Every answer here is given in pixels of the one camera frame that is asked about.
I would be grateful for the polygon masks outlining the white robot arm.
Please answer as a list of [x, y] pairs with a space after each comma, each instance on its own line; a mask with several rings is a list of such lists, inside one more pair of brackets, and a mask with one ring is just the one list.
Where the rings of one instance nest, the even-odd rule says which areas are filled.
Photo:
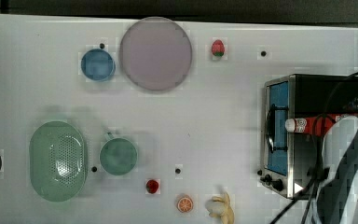
[[358, 203], [358, 96], [351, 113], [339, 119], [324, 137], [322, 182], [313, 213], [317, 224], [354, 224]]

